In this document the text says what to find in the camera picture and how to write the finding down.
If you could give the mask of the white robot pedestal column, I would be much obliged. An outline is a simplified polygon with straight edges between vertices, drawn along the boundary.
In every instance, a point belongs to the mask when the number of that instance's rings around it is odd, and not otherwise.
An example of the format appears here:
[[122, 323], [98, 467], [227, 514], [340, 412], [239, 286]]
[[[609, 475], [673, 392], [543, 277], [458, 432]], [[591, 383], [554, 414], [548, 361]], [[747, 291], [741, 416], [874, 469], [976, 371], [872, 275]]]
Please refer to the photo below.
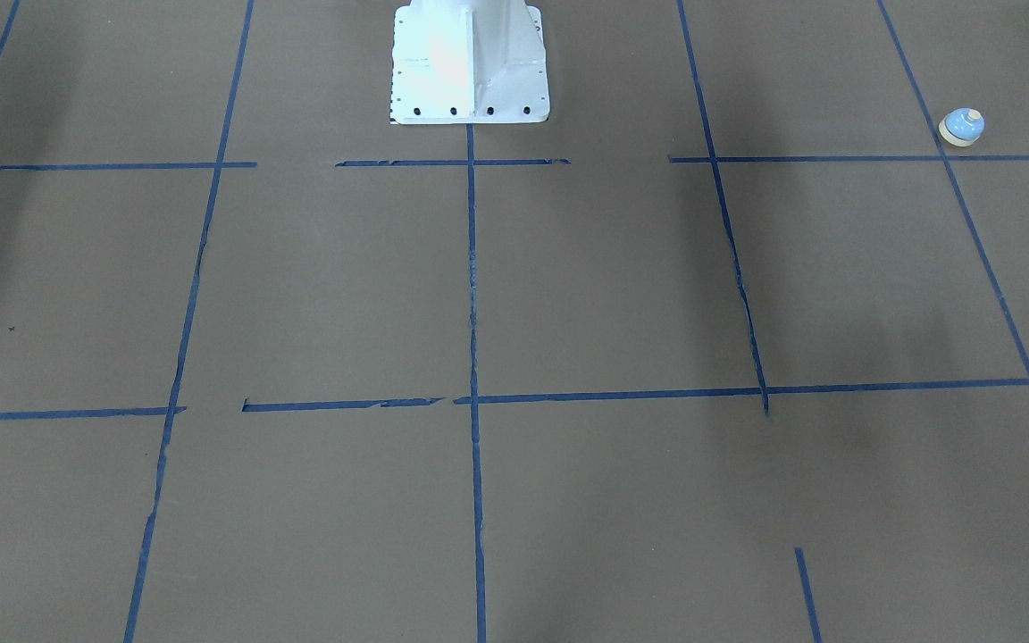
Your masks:
[[525, 1], [411, 1], [393, 16], [389, 122], [540, 123], [551, 98], [542, 13]]

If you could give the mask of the blue service bell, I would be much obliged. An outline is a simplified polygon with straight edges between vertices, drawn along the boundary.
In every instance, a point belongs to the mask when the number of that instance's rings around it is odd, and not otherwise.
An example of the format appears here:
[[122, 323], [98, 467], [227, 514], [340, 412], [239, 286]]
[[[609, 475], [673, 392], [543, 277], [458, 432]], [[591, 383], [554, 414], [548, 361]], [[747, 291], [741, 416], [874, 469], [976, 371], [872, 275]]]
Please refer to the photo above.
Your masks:
[[959, 107], [938, 122], [942, 141], [954, 147], [969, 147], [983, 137], [987, 122], [973, 107]]

